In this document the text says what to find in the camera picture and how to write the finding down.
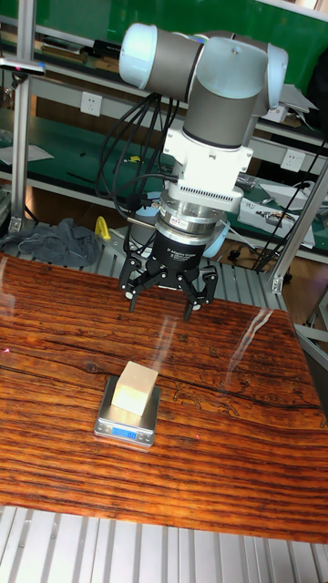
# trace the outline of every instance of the cable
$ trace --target cable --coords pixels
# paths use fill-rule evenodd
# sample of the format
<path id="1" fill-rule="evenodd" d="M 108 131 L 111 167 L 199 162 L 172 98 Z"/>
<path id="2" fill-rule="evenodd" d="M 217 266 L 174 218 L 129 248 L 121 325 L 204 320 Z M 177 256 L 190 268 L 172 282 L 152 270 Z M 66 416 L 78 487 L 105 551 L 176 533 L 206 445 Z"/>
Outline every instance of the cable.
<path id="1" fill-rule="evenodd" d="M 38 225 L 38 223 L 40 221 L 36 218 L 36 215 L 33 214 L 32 210 L 30 210 L 26 205 L 25 205 L 25 210 L 26 210 L 27 214 L 31 217 L 31 219 L 33 219 L 33 221 L 36 223 L 36 225 Z"/>
<path id="2" fill-rule="evenodd" d="M 123 251 L 125 252 L 126 255 L 128 255 L 130 248 L 129 248 L 129 236 L 131 233 L 131 229 L 132 229 L 132 225 L 131 223 L 129 223 L 128 225 L 128 230 L 127 230 L 127 234 L 125 236 L 124 242 L 123 242 Z"/>
<path id="3" fill-rule="evenodd" d="M 165 124 L 164 124 L 164 128 L 163 128 L 163 131 L 161 132 L 161 137 L 159 139 L 158 145 L 154 148 L 153 153 L 152 153 L 152 155 L 150 157 L 149 163 L 146 166 L 146 174 L 149 174 L 151 172 L 151 169 L 153 168 L 153 166 L 155 164 L 155 160 L 156 160 L 157 156 L 159 155 L 159 152 L 163 148 L 164 140 L 165 140 L 165 137 L 166 137 L 168 128 L 169 128 L 169 118 L 170 118 L 170 114 L 171 114 L 171 110 L 172 110 L 172 104 L 173 104 L 173 99 L 170 99 L 169 100 L 169 108 L 168 108 L 168 111 L 167 111 L 167 117 L 166 117 L 166 121 L 165 121 Z M 141 197 L 141 193 L 143 192 L 143 190 L 145 188 L 145 184 L 146 184 L 146 181 L 143 180 L 141 182 L 140 188 L 138 190 L 140 197 Z"/>
<path id="4" fill-rule="evenodd" d="M 141 255 L 141 253 L 143 253 L 143 252 L 144 252 L 144 250 L 145 250 L 145 249 L 146 249 L 146 248 L 147 248 L 149 245 L 151 245 L 151 243 L 152 243 L 152 242 L 154 241 L 154 239 L 155 239 L 155 235 L 156 235 L 156 233 L 151 233 L 151 235 L 150 235 L 149 239 L 146 241 L 146 243 L 144 243 L 144 244 L 143 244 L 141 247 L 138 247 L 138 248 L 137 248 L 137 254 L 138 254 L 138 255 Z"/>
<path id="5" fill-rule="evenodd" d="M 151 119 L 151 122 L 150 122 L 149 131 L 148 131 L 148 134 L 147 134 L 147 139 L 146 139 L 146 144 L 145 144 L 144 151 L 142 151 L 142 146 L 140 147 L 140 162 L 139 162 L 138 168 L 137 168 L 137 176 L 138 176 L 138 174 L 141 171 L 142 164 L 144 164 L 145 161 L 146 161 L 146 155 L 147 155 L 147 152 L 148 152 L 148 149 L 149 149 L 151 137 L 153 135 L 154 128 L 155 128 L 155 125 L 156 125 L 156 121 L 157 121 L 157 118 L 158 118 L 159 112 L 160 112 L 160 100 L 161 100 L 161 96 L 160 95 L 157 95 L 157 98 L 156 98 L 156 106 L 154 108 L 153 116 L 152 116 L 152 119 Z M 151 171 L 151 170 L 152 170 L 152 167 L 149 169 L 149 165 L 147 165 L 146 172 L 147 171 Z M 141 197 L 142 197 L 142 193 L 143 193 L 143 189 L 144 189 L 144 184 L 142 183 L 140 185 L 140 188 L 138 189 L 138 193 L 136 193 L 136 187 L 135 187 L 133 189 L 133 191 L 130 193 L 130 195 L 128 195 L 127 204 L 132 209 L 134 209 L 134 207 L 139 207 L 140 201 L 141 201 Z"/>
<path id="6" fill-rule="evenodd" d="M 124 146 L 124 148 L 123 148 L 123 150 L 122 150 L 122 152 L 121 152 L 121 155 L 120 155 L 120 157 L 119 157 L 119 159 L 118 159 L 118 164 L 116 165 L 115 172 L 114 172 L 114 178 L 113 178 L 113 186 L 112 186 L 112 193 L 116 193 L 116 191 L 117 191 L 117 180 L 118 180 L 118 173 L 119 173 L 119 169 L 120 169 L 121 163 L 122 163 L 122 161 L 124 160 L 124 157 L 125 157 L 125 155 L 126 155 L 126 152 L 127 152 L 127 150 L 128 150 L 128 147 L 129 147 L 129 145 L 130 145 L 130 143 L 131 143 L 132 139 L 133 139 L 133 138 L 134 138 L 134 136 L 136 135 L 136 133 L 137 133 L 137 131 L 138 131 L 138 129 L 139 129 L 139 127 L 140 127 L 140 125 L 141 125 L 141 122 L 142 122 L 143 118 L 144 118 L 144 117 L 146 116 L 146 114 L 148 113 L 148 110 L 149 110 L 149 105 L 150 105 L 150 103 L 149 103 L 149 104 L 146 104 L 146 105 L 145 105 L 145 106 L 142 108 L 142 110 L 141 110 L 141 113 L 140 113 L 140 117 L 139 117 L 139 119 L 138 119 L 138 122 L 136 123 L 135 127 L 134 127 L 134 128 L 133 128 L 133 130 L 131 131 L 131 133 L 130 133 L 130 135 L 129 135 L 129 137 L 128 137 L 128 140 L 126 141 L 126 143 L 125 143 L 125 146 Z"/>
<path id="7" fill-rule="evenodd" d="M 148 103 L 152 99 L 153 99 L 153 94 L 150 94 L 147 97 L 144 97 L 139 103 L 137 103 L 135 106 L 131 107 L 130 110 L 127 111 L 126 114 L 124 114 L 124 116 L 122 116 L 120 119 L 118 119 L 118 121 L 112 126 L 111 130 L 108 132 L 108 134 L 107 134 L 107 136 L 102 144 L 100 153 L 99 153 L 99 170 L 98 170 L 96 181 L 95 181 L 95 190 L 96 190 L 97 196 L 101 197 L 101 193 L 99 190 L 99 179 L 100 178 L 102 178 L 103 183 L 105 184 L 105 187 L 107 188 L 107 184 L 106 184 L 106 180 L 105 180 L 105 176 L 104 176 L 104 167 L 108 161 L 108 158 L 109 158 L 111 152 L 113 151 L 114 147 L 117 145 L 118 141 L 122 138 L 124 133 L 128 130 L 128 128 L 134 123 L 134 121 L 136 119 L 138 119 L 138 117 L 141 113 L 139 110 L 142 109 L 143 105 L 145 105 L 146 103 Z M 112 144 L 108 148 L 108 151 L 106 152 L 106 155 L 105 155 L 106 147 L 108 145 L 110 138 L 113 135 L 113 132 L 116 129 L 118 129 L 120 124 L 122 122 L 124 122 L 126 119 L 128 119 L 129 116 L 133 115 L 135 113 L 135 111 L 138 111 L 136 116 L 133 117 L 123 129 L 121 129 L 121 131 L 118 133 L 118 135 L 115 137 L 114 141 L 112 142 Z"/>
<path id="8" fill-rule="evenodd" d="M 265 252 L 267 251 L 267 249 L 268 249 L 268 247 L 269 247 L 270 243 L 272 242 L 272 239 L 273 239 L 273 237 L 274 237 L 275 233 L 277 232 L 277 229 L 279 229 L 279 227 L 280 227 L 280 226 L 281 226 L 281 224 L 282 224 L 282 219 L 283 219 L 283 218 L 284 218 L 284 216 L 287 214 L 287 211 L 288 211 L 288 209 L 291 207 L 291 205 L 292 205 L 292 203 L 293 203 L 294 199 L 296 198 L 297 194 L 299 193 L 299 191 L 300 191 L 300 189 L 301 189 L 301 187 L 302 187 L 302 184 L 303 184 L 304 182 L 306 182 L 306 180 L 307 180 L 307 179 L 308 179 L 308 177 L 310 176 L 310 174 L 311 174 L 311 170 L 312 170 L 312 168 L 313 168 L 313 166 L 314 166 L 315 162 L 316 162 L 316 161 L 317 161 L 317 159 L 319 158 L 319 156 L 320 156 L 320 154 L 321 154 L 321 152 L 322 152 L 322 150 L 323 150 L 324 144 L 325 144 L 325 140 L 323 141 L 323 143 L 321 144 L 321 146 L 318 148 L 318 151 L 317 151 L 317 153 L 315 154 L 315 156 L 314 156 L 314 158 L 313 158 L 313 162 L 312 162 L 311 166 L 309 167 L 309 169 L 307 170 L 307 172 L 306 172 L 306 174 L 305 174 L 305 176 L 304 176 L 304 179 L 302 180 L 302 182 L 300 183 L 300 185 L 297 187 L 297 189 L 296 189 L 296 191 L 294 192 L 294 194 L 293 194 L 293 196 L 292 196 L 291 200 L 289 201 L 289 203 L 287 204 L 287 206 L 286 206 L 286 207 L 285 207 L 285 209 L 283 210 L 283 212 L 282 212 L 282 215 L 280 216 L 280 218 L 279 218 L 279 220 L 278 220 L 278 222 L 277 222 L 277 224 L 276 224 L 276 226 L 275 226 L 275 228 L 274 228 L 274 230 L 273 230 L 273 232 L 272 232 L 271 236 L 269 237 L 269 239 L 267 240 L 267 242 L 266 242 L 265 246 L 263 247 L 263 249 L 262 249 L 262 251 L 261 251 L 261 253 L 260 253 L 260 256 L 259 256 L 259 257 L 256 259 L 256 261 L 254 262 L 254 265 L 252 266 L 252 269 L 253 269 L 253 270 L 260 271 L 261 269 L 263 269 L 263 267 L 264 267 L 264 266 L 265 266 L 265 265 L 266 265 L 266 264 L 267 264 L 267 263 L 268 263 L 268 262 L 271 260 L 271 258 L 272 258 L 272 257 L 273 257 L 273 256 L 274 256 L 274 255 L 275 255 L 277 252 L 278 252 L 278 249 L 279 249 L 279 248 L 280 248 L 282 245 L 284 245 L 284 244 L 286 243 L 286 241 L 288 240 L 288 237 L 289 237 L 290 233 L 292 232 L 292 230 L 293 230 L 293 228 L 294 228 L 294 226 L 295 226 L 295 224 L 296 224 L 296 222 L 297 222 L 297 221 L 295 222 L 295 224 L 294 224 L 294 225 L 292 225 L 292 227 L 290 228 L 290 230 L 288 231 L 288 233 L 287 233 L 287 234 L 286 234 L 286 235 L 283 237 L 283 239 L 282 239 L 281 241 L 279 241 L 279 243 L 277 243 L 277 245 L 276 245 L 275 249 L 273 249 L 273 250 L 272 250 L 272 251 L 269 253 L 269 255 L 268 255 L 266 258 L 265 258 L 265 261 L 263 261 L 263 259 L 264 259 L 264 255 L 265 255 Z"/>
<path id="9" fill-rule="evenodd" d="M 141 112 L 139 111 L 128 123 L 127 125 L 121 129 L 120 132 L 118 132 L 117 136 L 115 137 L 114 141 L 112 142 L 112 144 L 110 145 L 106 156 L 104 157 L 104 149 L 101 149 L 100 151 L 100 155 L 99 155 L 99 170 L 97 173 L 97 177 L 96 177 L 96 183 L 95 183 L 95 190 L 96 190 L 96 194 L 101 198 L 102 197 L 102 193 L 99 190 L 99 179 L 102 178 L 103 184 L 108 192 L 108 195 L 110 196 L 110 190 L 108 188 L 108 184 L 106 183 L 106 179 L 105 179 L 105 175 L 104 175 L 104 167 L 105 164 L 108 161 L 108 158 L 110 156 L 110 154 L 112 153 L 112 151 L 114 150 L 114 147 L 117 145 L 117 143 L 122 139 L 123 135 L 125 134 L 125 132 L 130 128 L 130 126 L 132 126 L 132 124 L 138 119 L 138 117 L 140 116 Z M 120 124 L 121 120 L 118 121 L 117 124 L 115 124 L 115 127 L 118 128 L 119 124 Z"/>
<path id="10" fill-rule="evenodd" d="M 123 219 L 128 220 L 129 215 L 127 215 L 125 212 L 123 212 L 123 210 L 121 210 L 121 208 L 119 207 L 119 204 L 118 204 L 117 197 L 113 197 L 113 202 L 114 202 L 114 205 L 115 205 L 115 208 L 116 208 L 118 214 L 120 214 L 120 216 L 123 217 Z"/>
<path id="11" fill-rule="evenodd" d="M 171 125 L 172 125 L 172 123 L 174 121 L 174 118 L 176 117 L 176 115 L 178 113 L 178 109 L 179 109 L 179 101 L 177 101 L 177 103 L 176 103 L 176 105 L 174 107 L 174 111 L 172 113 L 171 119 L 170 119 L 169 124 L 168 124 L 168 129 L 171 127 Z M 161 131 L 163 133 L 164 132 L 163 120 L 162 120 L 162 117 L 161 117 L 160 109 L 159 109 L 159 119 L 160 119 Z M 161 161 L 160 161 L 160 157 L 161 157 L 162 154 L 163 154 L 163 150 L 161 150 L 160 153 L 159 153 L 159 170 L 160 170 L 160 172 L 163 171 L 163 168 L 161 167 Z"/>
<path id="12" fill-rule="evenodd" d="M 177 184 L 178 182 L 178 176 L 172 176 L 172 174 L 160 174 L 159 172 L 154 172 L 153 174 L 151 172 L 148 174 L 140 174 L 140 176 L 136 176 L 134 179 L 126 182 L 126 184 L 123 184 L 123 186 L 116 191 L 114 196 L 117 197 L 123 190 L 128 189 L 129 186 L 132 186 L 132 184 L 142 179 L 168 180 L 169 182 L 173 182 L 173 184 Z"/>

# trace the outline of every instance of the wooden block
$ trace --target wooden block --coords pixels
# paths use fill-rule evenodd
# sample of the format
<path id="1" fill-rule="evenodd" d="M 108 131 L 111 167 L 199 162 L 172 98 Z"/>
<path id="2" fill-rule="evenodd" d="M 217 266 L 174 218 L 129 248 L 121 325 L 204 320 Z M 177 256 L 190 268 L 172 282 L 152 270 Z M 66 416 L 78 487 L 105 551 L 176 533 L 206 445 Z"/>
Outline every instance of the wooden block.
<path id="1" fill-rule="evenodd" d="M 129 361 L 118 379 L 112 404 L 142 416 L 157 376 L 157 371 Z"/>

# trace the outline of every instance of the metal grating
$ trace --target metal grating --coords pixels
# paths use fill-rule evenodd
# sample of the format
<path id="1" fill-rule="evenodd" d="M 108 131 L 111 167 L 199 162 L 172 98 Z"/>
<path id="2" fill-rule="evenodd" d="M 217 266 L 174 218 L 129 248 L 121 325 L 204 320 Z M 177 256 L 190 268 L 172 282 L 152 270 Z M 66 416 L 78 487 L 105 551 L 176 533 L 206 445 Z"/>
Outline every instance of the metal grating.
<path id="1" fill-rule="evenodd" d="M 28 223 L 30 223 L 30 228 L 33 229 L 33 221 L 30 220 Z M 100 253 L 95 263 L 81 268 L 81 271 L 99 273 L 108 277 L 119 277 L 125 256 L 123 252 L 125 229 L 112 230 L 110 234 L 110 241 L 99 241 Z M 13 245 L 5 252 L 8 255 L 32 260 L 30 255 L 21 254 L 16 245 Z M 261 308 L 287 311 L 282 296 L 272 293 L 266 273 L 257 273 L 256 271 L 245 270 L 242 267 L 234 267 L 225 263 L 214 263 L 213 261 L 210 263 L 216 265 L 219 274 L 215 298 Z M 206 265 L 206 260 L 201 260 L 200 267 L 205 267 Z M 203 282 L 200 278 L 198 287 L 200 288 L 202 285 Z"/>
<path id="2" fill-rule="evenodd" d="M 323 583 L 328 547 L 3 506 L 1 583 Z"/>

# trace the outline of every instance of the glossy tabletop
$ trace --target glossy tabletop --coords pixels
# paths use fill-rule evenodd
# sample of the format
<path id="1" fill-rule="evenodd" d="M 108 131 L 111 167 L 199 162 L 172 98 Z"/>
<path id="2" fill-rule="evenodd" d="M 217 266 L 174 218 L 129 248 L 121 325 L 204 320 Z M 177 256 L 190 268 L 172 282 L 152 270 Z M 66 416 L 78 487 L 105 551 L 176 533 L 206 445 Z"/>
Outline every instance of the glossy tabletop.
<path id="1" fill-rule="evenodd" d="M 0 255 L 0 504 L 328 542 L 328 426 L 288 314 Z M 155 444 L 94 436 L 107 378 L 159 371 Z"/>

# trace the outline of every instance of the electrical outlet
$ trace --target electrical outlet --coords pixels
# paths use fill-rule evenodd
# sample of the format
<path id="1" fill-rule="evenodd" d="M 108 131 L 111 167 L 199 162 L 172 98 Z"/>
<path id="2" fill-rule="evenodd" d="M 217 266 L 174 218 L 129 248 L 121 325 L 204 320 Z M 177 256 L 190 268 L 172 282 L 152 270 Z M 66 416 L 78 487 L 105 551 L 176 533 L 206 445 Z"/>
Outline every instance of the electrical outlet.
<path id="1" fill-rule="evenodd" d="M 305 159 L 304 152 L 296 149 L 288 149 L 282 161 L 281 168 L 290 170 L 291 172 L 298 172 Z"/>
<path id="2" fill-rule="evenodd" d="M 88 113 L 90 116 L 100 116 L 102 96 L 96 93 L 87 93 L 83 91 L 80 110 L 82 113 Z"/>

